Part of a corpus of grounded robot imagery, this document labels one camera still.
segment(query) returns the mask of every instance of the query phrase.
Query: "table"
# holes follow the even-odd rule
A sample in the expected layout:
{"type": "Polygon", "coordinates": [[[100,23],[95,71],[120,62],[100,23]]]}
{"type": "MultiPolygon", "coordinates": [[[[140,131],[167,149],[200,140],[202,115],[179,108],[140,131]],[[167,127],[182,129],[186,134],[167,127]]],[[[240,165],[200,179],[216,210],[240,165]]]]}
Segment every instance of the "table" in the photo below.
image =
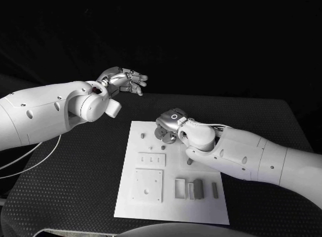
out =
{"type": "MultiPolygon", "coordinates": [[[[123,109],[75,127],[49,159],[21,175],[2,211],[6,237],[42,229],[120,234],[164,221],[114,218],[133,120],[156,121],[182,108],[200,122],[248,130],[282,146],[312,151],[285,101],[233,97],[120,93],[123,109]]],[[[28,167],[49,154],[58,138],[38,148],[28,167]]],[[[322,236],[322,211],[297,193],[222,174],[230,228],[256,236],[322,236]]]]}

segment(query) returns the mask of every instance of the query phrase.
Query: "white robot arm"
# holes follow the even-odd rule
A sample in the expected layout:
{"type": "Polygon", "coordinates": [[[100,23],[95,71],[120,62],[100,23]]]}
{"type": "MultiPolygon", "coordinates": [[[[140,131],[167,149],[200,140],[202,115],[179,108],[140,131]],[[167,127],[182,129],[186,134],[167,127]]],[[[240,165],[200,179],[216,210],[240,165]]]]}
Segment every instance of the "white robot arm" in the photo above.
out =
{"type": "Polygon", "coordinates": [[[110,68],[97,81],[74,81],[21,90],[0,99],[0,151],[48,141],[94,122],[104,113],[115,117],[120,91],[141,94],[147,76],[110,68]]]}
{"type": "Polygon", "coordinates": [[[186,144],[197,161],[235,178],[279,185],[322,209],[322,155],[295,150],[222,124],[203,124],[173,109],[157,119],[156,137],[186,144]]]}

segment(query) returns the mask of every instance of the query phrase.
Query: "white paper sheet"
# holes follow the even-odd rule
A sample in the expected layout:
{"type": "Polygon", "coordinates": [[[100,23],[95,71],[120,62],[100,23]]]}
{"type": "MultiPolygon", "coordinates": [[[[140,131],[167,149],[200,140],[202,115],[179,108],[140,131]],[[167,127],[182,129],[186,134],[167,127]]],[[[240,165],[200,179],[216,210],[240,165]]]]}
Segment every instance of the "white paper sheet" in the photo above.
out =
{"type": "Polygon", "coordinates": [[[182,164],[182,160],[184,159],[182,141],[177,140],[171,145],[164,144],[154,136],[156,128],[156,122],[131,122],[130,140],[114,217],[229,225],[220,172],[212,172],[210,169],[206,171],[184,169],[184,164],[182,164]],[[166,154],[166,167],[156,168],[138,166],[138,153],[166,154]],[[133,200],[131,196],[136,169],[163,170],[161,203],[144,203],[133,200]],[[186,199],[176,198],[176,179],[186,179],[186,199]],[[193,183],[194,179],[203,180],[205,199],[200,200],[190,200],[189,198],[187,183],[193,183]],[[217,184],[219,199],[215,199],[213,197],[213,182],[217,184]]]}

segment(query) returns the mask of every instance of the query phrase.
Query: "black background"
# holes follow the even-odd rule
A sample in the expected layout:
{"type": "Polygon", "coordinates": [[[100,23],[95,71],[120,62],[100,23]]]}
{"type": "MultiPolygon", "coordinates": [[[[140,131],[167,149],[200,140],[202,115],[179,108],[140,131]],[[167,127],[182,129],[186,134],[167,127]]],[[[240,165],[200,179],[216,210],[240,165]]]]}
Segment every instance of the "black background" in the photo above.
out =
{"type": "MultiPolygon", "coordinates": [[[[0,9],[0,73],[19,78],[0,98],[113,66],[150,76],[148,93],[284,99],[322,154],[322,1],[0,9]]],[[[31,148],[0,153],[0,165],[31,148]]]]}

